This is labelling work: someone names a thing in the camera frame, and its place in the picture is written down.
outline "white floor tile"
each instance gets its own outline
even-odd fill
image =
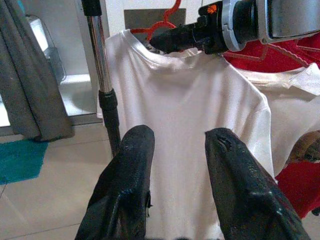
[[[1,238],[80,223],[111,159],[108,141],[49,147],[38,178],[6,186],[0,199]]]
[[[4,103],[0,102],[0,127],[10,126],[8,113]]]
[[[74,240],[79,224],[11,238],[12,240]]]
[[[302,225],[309,234],[311,240],[320,239],[320,216],[315,216],[311,212],[302,219]]]
[[[102,123],[80,125],[74,127],[73,137],[50,142],[49,148],[97,142],[103,140],[108,140],[108,133],[106,127]]]

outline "gray panel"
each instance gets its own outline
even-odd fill
[[[130,9],[124,10],[124,23],[126,29],[150,28],[154,23],[164,20],[165,9]],[[186,22],[186,9],[179,8],[169,17],[169,21],[176,26],[184,25]],[[154,36],[163,33],[168,28],[159,28]],[[143,42],[146,34],[135,34],[135,37]]]
[[[320,30],[320,0],[269,0],[273,38]]]

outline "white cabinet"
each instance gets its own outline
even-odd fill
[[[170,9],[176,0],[105,0],[110,36],[125,29],[124,10]],[[197,21],[198,9],[203,0],[182,0],[180,8],[186,9],[185,23]]]

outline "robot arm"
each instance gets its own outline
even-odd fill
[[[198,48],[206,54],[241,51],[320,32],[318,0],[222,0],[202,6],[197,22],[168,30],[150,44],[165,53]]]

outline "metal rod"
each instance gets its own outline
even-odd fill
[[[100,91],[108,93],[112,90],[107,65],[106,43],[101,16],[87,16],[94,61],[98,74]]]

